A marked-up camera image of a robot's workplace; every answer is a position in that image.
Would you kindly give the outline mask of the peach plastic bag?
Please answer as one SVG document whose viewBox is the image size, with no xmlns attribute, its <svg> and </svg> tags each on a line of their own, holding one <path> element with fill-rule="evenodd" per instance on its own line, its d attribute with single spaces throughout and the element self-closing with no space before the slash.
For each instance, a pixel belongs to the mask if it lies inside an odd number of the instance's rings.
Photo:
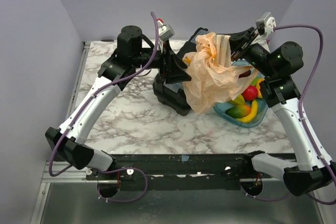
<svg viewBox="0 0 336 224">
<path fill-rule="evenodd" d="M 214 32 L 196 36 L 196 51 L 182 58 L 190 81 L 183 82 L 186 101 L 196 114 L 242 94 L 257 77 L 252 66 L 233 66 L 230 35 Z"/>
</svg>

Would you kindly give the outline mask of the red fake apple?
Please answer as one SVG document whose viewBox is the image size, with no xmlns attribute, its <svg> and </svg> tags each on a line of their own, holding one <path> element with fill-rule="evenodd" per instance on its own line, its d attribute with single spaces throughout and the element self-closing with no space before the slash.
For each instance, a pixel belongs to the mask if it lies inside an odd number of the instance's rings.
<svg viewBox="0 0 336 224">
<path fill-rule="evenodd" d="M 258 90 L 255 86 L 249 86 L 243 93 L 243 98 L 245 101 L 252 101 L 258 98 Z"/>
</svg>

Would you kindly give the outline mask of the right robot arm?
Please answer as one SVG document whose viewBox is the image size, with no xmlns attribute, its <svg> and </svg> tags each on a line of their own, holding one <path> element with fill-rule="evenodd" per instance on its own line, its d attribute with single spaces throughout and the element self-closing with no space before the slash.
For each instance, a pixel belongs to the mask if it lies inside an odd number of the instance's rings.
<svg viewBox="0 0 336 224">
<path fill-rule="evenodd" d="M 249 178 L 268 174 L 283 181 L 291 194 L 301 196 L 335 181 L 335 161 L 319 142 L 303 109 L 304 94 L 291 77 L 303 67 L 302 47 L 287 41 L 269 52 L 254 41 L 257 36 L 253 27 L 231 34 L 232 61 L 244 59 L 265 77 L 260 84 L 262 97 L 285 129 L 296 161 L 254 151 L 244 156 L 241 171 Z"/>
</svg>

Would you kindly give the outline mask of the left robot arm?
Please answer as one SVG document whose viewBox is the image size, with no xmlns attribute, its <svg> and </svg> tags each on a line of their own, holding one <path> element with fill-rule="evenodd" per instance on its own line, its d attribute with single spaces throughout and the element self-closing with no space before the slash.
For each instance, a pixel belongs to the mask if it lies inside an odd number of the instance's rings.
<svg viewBox="0 0 336 224">
<path fill-rule="evenodd" d="M 174 31 L 160 20 L 157 24 L 155 42 L 151 42 L 138 26 L 123 27 L 117 37 L 116 49 L 101 65 L 94 84 L 80 105 L 58 128 L 50 127 L 46 131 L 45 137 L 53 153 L 76 169 L 98 169 L 104 179 L 116 175 L 112 156 L 86 146 L 85 142 L 97 119 L 134 78 L 137 70 L 158 69 L 153 82 L 158 101 L 182 116 L 191 110 L 182 85 L 191 77 L 169 43 Z"/>
</svg>

